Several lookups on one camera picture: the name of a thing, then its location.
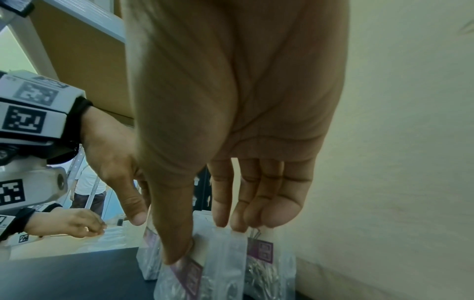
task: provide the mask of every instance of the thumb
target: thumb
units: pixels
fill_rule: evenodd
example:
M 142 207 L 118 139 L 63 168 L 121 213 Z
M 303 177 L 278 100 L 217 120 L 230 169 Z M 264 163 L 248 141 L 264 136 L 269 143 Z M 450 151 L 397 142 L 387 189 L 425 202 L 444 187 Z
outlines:
M 133 178 L 118 176 L 108 180 L 107 184 L 115 191 L 123 212 L 133 225 L 145 223 L 148 208 L 142 195 L 133 184 Z
M 148 181 L 153 223 L 161 238 L 162 259 L 173 264 L 192 246 L 194 177 L 183 186 Z

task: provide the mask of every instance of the label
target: label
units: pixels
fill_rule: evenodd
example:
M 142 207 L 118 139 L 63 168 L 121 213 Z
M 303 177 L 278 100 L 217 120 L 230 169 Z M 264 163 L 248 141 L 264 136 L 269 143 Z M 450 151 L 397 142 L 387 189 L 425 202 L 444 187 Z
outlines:
M 201 284 L 202 266 L 189 256 L 185 256 L 170 268 L 186 291 L 188 299 L 197 300 Z
M 148 227 L 145 229 L 145 234 L 143 235 L 143 239 L 145 240 L 145 242 L 147 242 L 148 247 L 153 247 L 153 245 L 157 241 L 157 238 L 158 238 L 157 234 L 154 233 L 151 229 L 149 229 Z
M 273 243 L 248 238 L 247 255 L 273 263 Z

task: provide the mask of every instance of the black table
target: black table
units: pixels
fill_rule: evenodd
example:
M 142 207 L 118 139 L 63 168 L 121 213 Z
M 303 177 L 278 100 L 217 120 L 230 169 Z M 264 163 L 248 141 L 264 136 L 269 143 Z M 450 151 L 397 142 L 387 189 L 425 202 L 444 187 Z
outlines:
M 2 300 L 153 300 L 137 248 L 0 263 Z

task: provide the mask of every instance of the hand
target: hand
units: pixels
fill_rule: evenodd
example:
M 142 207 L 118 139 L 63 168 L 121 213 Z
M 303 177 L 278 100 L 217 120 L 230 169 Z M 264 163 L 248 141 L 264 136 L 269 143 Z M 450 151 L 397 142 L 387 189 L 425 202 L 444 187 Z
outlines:
M 25 226 L 31 235 L 67 234 L 76 238 L 93 237 L 107 228 L 98 214 L 87 209 L 54 209 L 50 213 L 34 213 Z
M 87 162 L 99 178 L 111 187 L 130 222 L 141 225 L 147 220 L 150 199 L 134 158 L 133 131 L 107 113 L 91 107 L 82 117 L 81 140 Z M 142 194 L 133 180 L 139 181 Z
M 345 0 L 123 0 L 137 159 L 173 263 L 191 245 L 193 178 L 212 175 L 212 213 L 276 227 L 302 209 L 344 84 Z

